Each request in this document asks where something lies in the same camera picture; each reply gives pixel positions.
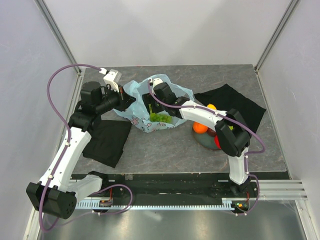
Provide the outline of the green grape bunch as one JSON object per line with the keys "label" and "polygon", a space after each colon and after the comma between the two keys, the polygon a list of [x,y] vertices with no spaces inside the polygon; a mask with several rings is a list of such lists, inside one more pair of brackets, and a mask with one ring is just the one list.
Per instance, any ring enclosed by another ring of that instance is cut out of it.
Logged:
{"label": "green grape bunch", "polygon": [[172,117],[170,115],[166,115],[164,113],[154,113],[152,112],[149,115],[149,119],[151,122],[161,122],[161,123],[171,123]]}

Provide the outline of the light blue plastic bag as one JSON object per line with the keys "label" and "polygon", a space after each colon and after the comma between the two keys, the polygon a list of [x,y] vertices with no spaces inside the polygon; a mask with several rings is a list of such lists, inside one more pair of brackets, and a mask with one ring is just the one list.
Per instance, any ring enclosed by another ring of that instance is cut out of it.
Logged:
{"label": "light blue plastic bag", "polygon": [[170,78],[166,74],[156,74],[146,78],[141,82],[132,80],[126,83],[124,85],[124,91],[132,97],[135,97],[136,101],[132,103],[126,111],[115,110],[114,112],[118,116],[128,119],[134,127],[140,129],[145,133],[171,129],[183,124],[185,121],[175,116],[172,116],[171,123],[150,121],[150,114],[148,113],[142,99],[142,95],[149,93],[148,83],[150,78],[160,78],[164,82],[168,83],[171,90],[177,97],[187,97],[190,100],[195,99],[193,91],[191,89],[172,83]]}

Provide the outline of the yellow mango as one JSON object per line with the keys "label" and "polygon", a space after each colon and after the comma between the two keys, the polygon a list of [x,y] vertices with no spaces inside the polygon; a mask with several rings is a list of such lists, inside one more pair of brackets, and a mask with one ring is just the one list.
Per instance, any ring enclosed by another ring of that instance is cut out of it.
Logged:
{"label": "yellow mango", "polygon": [[209,109],[212,109],[212,110],[216,110],[217,109],[213,104],[208,104],[206,107],[209,108]]}

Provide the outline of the green apple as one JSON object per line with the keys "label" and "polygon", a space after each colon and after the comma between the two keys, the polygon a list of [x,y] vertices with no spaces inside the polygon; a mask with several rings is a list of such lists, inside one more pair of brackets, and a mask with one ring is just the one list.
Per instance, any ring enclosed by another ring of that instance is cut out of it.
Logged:
{"label": "green apple", "polygon": [[149,113],[150,113],[150,114],[151,114],[151,113],[153,113],[152,105],[151,105],[151,104],[149,104],[149,105],[148,105],[148,107],[149,107]]}

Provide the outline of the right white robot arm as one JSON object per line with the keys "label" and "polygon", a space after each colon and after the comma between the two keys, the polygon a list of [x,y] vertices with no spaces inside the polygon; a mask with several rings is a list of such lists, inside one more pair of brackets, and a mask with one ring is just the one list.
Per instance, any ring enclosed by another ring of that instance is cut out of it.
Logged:
{"label": "right white robot arm", "polygon": [[170,116],[202,124],[215,131],[220,149],[227,154],[229,162],[229,191],[235,197],[247,191],[249,171],[245,154],[249,150],[251,134],[241,116],[230,111],[214,110],[195,103],[187,97],[177,97],[169,84],[160,78],[149,79],[147,83],[152,102]]}

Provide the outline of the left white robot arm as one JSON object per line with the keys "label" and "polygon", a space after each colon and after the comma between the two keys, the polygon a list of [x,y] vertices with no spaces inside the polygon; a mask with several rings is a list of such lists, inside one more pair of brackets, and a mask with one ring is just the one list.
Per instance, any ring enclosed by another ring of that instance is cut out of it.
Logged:
{"label": "left white robot arm", "polygon": [[136,99],[125,93],[120,84],[106,82],[102,86],[90,81],[82,86],[80,100],[70,116],[64,140],[51,165],[37,183],[26,188],[35,210],[68,219],[78,202],[90,195],[106,196],[110,185],[103,173],[94,172],[76,183],[71,183],[72,172],[90,142],[93,131],[102,121],[101,116],[113,109],[125,111]]}

